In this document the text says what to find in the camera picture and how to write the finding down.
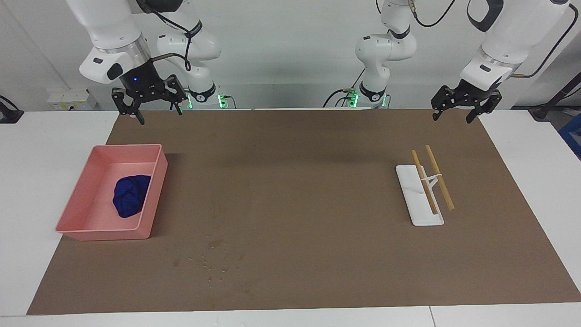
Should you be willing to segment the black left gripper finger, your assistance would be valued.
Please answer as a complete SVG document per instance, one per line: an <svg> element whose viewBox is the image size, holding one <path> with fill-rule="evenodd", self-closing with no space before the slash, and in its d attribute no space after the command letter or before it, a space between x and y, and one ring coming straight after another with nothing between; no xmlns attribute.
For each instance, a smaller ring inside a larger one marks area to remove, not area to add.
<svg viewBox="0 0 581 327"><path fill-rule="evenodd" d="M492 113L501 100L502 94L500 91L493 91L486 100L476 100L473 109L466 116L466 122L471 124L481 114Z"/></svg>
<svg viewBox="0 0 581 327"><path fill-rule="evenodd" d="M454 90L443 85L431 99L434 110L432 118L437 121L445 110L454 108Z"/></svg>

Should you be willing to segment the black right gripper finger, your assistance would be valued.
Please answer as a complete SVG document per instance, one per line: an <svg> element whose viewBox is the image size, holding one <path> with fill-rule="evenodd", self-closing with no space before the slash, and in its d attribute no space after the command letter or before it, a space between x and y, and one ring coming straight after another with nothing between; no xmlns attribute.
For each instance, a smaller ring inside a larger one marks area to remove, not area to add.
<svg viewBox="0 0 581 327"><path fill-rule="evenodd" d="M186 100L187 95L183 90L183 86L176 75L170 75L166 79L166 89L168 91L168 102L170 102L170 110L175 109L177 114L182 116L183 111L181 105Z"/></svg>
<svg viewBox="0 0 581 327"><path fill-rule="evenodd" d="M139 99L132 99L130 105L125 103L125 89L113 89L113 101L120 115L128 115L137 118L140 125L145 124L143 114L141 114L141 101Z"/></svg>

